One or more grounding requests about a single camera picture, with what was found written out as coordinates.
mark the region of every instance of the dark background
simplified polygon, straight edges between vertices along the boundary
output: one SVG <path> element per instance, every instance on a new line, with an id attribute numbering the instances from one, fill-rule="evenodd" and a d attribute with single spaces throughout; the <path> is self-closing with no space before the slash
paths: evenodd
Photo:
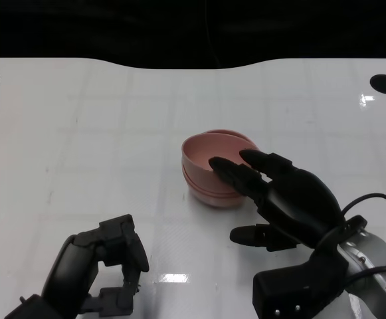
<path id="1" fill-rule="evenodd" d="M 0 56 L 142 68 L 386 58 L 386 0 L 0 0 Z"/>

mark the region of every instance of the stacked bowls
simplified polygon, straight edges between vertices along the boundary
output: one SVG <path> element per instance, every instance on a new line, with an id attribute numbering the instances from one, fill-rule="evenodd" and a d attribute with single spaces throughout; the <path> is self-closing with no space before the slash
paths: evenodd
<path id="1" fill-rule="evenodd" d="M 230 130 L 213 130 L 191 136 L 182 144 L 182 172 L 190 192 L 200 201 L 215 207 L 240 205 L 244 197 L 221 181 L 209 165 L 215 156 L 246 164 L 241 150 L 257 150 L 246 136 Z"/>

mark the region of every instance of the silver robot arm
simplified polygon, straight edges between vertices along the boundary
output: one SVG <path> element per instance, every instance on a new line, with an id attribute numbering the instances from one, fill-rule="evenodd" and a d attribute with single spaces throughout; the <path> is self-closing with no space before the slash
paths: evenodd
<path id="1" fill-rule="evenodd" d="M 386 242 L 365 229 L 340 244 L 338 251 L 349 263 L 348 276 L 386 266 Z M 347 291 L 362 299 L 377 319 L 386 319 L 386 273 L 363 278 Z"/>

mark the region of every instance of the robotic hand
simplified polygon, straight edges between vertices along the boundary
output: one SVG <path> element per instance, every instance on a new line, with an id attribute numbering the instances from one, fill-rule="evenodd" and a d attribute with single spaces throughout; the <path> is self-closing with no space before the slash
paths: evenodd
<path id="1" fill-rule="evenodd" d="M 223 158 L 209 163 L 223 181 L 253 199 L 269 225 L 233 229 L 231 241 L 268 251 L 299 243 L 314 249 L 302 265 L 254 276 L 258 317 L 313 318 L 347 290 L 378 319 L 386 319 L 386 243 L 364 229 L 367 221 L 361 216 L 346 221 L 344 213 L 351 205 L 341 211 L 315 175 L 288 159 L 256 150 L 244 150 L 241 157 L 252 168 Z M 272 181 L 263 181 L 260 172 Z"/>
<path id="2" fill-rule="evenodd" d="M 149 270 L 147 255 L 134 229 L 132 216 L 124 215 L 67 238 L 42 295 L 21 298 L 22 305 L 5 319 L 75 319 L 86 312 L 99 312 L 100 317 L 130 315 L 140 274 Z M 103 288 L 99 297 L 91 297 L 88 292 L 98 274 L 98 261 L 106 266 L 121 265 L 124 284 Z"/>

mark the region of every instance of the bowl rim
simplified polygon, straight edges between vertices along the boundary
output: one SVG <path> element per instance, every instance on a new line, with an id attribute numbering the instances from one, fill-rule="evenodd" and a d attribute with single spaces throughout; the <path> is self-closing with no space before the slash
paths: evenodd
<path id="1" fill-rule="evenodd" d="M 230 134 L 224 134 L 224 133 L 200 133 L 200 134 L 195 134 L 193 136 L 190 136 L 189 138 L 187 138 L 181 145 L 181 151 L 182 151 L 182 157 L 185 158 L 189 163 L 193 164 L 193 166 L 195 166 L 196 168 L 199 168 L 199 169 L 202 169 L 203 171 L 209 171 L 209 172 L 213 172 L 213 169 L 206 169 L 200 165 L 197 165 L 195 162 L 191 161 L 188 156 L 185 154 L 184 152 L 184 146 L 185 144 L 193 139 L 193 138 L 196 138 L 197 136 L 206 136 L 206 135 L 214 135 L 214 136 L 229 136 L 230 138 L 234 138 L 234 139 L 237 139 L 237 140 L 241 140 L 241 141 L 244 141 L 246 143 L 248 143 L 250 146 L 252 146 L 251 148 L 245 148 L 244 150 L 258 150 L 257 146 L 253 144 L 253 142 L 251 141 L 248 141 L 244 138 L 240 138 L 238 136 L 234 136 L 234 135 L 230 135 Z"/>

